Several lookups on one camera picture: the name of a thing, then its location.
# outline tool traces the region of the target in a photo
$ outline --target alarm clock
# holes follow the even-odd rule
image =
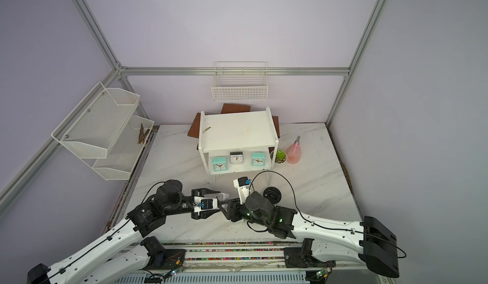
[[[230,153],[230,164],[240,165],[242,163],[244,163],[244,156],[242,155],[242,152]]]
[[[225,171],[227,170],[227,158],[225,157],[212,158],[212,165],[214,167],[214,171]]]
[[[253,166],[264,166],[265,165],[265,154],[264,153],[252,153],[251,154],[252,165]]]

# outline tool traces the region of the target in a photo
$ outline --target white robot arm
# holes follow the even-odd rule
[[[51,267],[39,264],[32,268],[27,284],[105,284],[138,269],[174,270],[182,266],[185,250],[164,249],[155,237],[146,236],[164,225],[167,215],[191,213],[193,219],[206,219],[219,211],[233,222],[244,219],[266,226],[276,237],[300,240],[301,248],[284,249],[286,267],[331,267],[339,260],[364,263],[380,275],[399,277],[396,237],[375,218],[366,216],[362,222],[317,218],[275,206],[259,193],[248,192],[247,177],[238,180],[240,198],[232,200],[204,188],[185,196],[179,181],[167,181],[129,212],[126,220],[77,253]],[[140,245],[113,258],[141,238]]]
[[[125,220],[80,251],[50,267],[39,264],[32,268],[27,274],[27,284],[104,284],[138,269],[181,266],[184,249],[164,249],[155,237],[144,237],[164,225],[167,215],[191,213],[193,219],[206,219],[219,212],[218,202],[228,197],[205,188],[192,190],[191,196],[183,195],[181,190],[181,182],[165,182],[156,194],[129,212]],[[140,245],[113,258],[142,238]],[[172,254],[177,260],[166,260]]]

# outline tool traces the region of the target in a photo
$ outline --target marble floor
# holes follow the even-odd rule
[[[195,188],[211,188],[197,150],[198,139],[186,135],[190,125],[161,125],[145,162],[134,192],[125,211],[131,211],[149,188],[160,181],[177,179],[183,184],[183,193],[189,195]],[[314,216],[335,220],[361,220],[354,198],[345,180],[332,141],[323,123],[280,124],[279,149],[286,150],[299,135],[302,159],[295,165],[285,163],[272,169],[284,175],[293,185],[298,208]],[[218,175],[216,190],[237,198],[233,180],[247,176],[253,179],[258,172]],[[295,208],[293,194],[288,183],[274,175],[271,185],[282,193],[279,206]],[[253,183],[262,194],[267,187],[265,175]],[[263,227],[254,225],[255,229]],[[242,220],[232,223],[221,213],[206,220],[193,220],[189,214],[166,218],[166,224],[151,235],[162,243],[276,241],[268,232],[254,232]]]

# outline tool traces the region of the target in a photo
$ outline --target white wire basket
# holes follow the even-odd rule
[[[98,83],[93,90],[98,90],[98,95],[70,128],[57,133],[65,119],[51,134],[80,159],[107,158],[139,105],[139,95],[120,88]]]
[[[268,79],[266,67],[215,68],[212,86],[214,101],[266,101]]]
[[[91,166],[105,180],[128,180],[144,144],[150,135],[147,133],[139,143],[139,132],[143,125],[144,132],[153,128],[154,121],[139,116],[130,117],[129,123],[123,129],[118,141],[108,154],[107,158],[97,159]]]

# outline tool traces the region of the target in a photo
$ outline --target pink spray bottle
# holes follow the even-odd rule
[[[300,136],[297,137],[295,142],[290,145],[286,150],[287,159],[286,161],[290,164],[296,164],[302,158],[302,149],[300,148]]]

